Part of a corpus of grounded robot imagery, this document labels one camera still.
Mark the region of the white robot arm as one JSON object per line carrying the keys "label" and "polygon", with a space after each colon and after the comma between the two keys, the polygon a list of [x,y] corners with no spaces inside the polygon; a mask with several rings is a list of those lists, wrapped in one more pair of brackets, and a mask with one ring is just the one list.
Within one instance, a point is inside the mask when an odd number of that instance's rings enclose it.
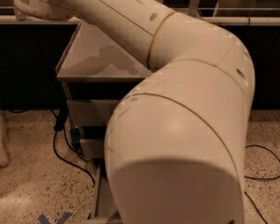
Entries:
{"label": "white robot arm", "polygon": [[44,20],[79,16],[150,74],[114,110],[105,169],[123,224],[245,224],[245,139],[255,90],[233,33],[155,0],[14,0]]}

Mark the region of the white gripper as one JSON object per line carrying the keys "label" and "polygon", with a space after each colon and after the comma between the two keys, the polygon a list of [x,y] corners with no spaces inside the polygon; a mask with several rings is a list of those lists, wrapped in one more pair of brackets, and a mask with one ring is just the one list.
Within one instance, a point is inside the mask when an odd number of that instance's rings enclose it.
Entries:
{"label": "white gripper", "polygon": [[28,16],[48,21],[67,21],[76,15],[64,0],[14,0],[14,5]]}

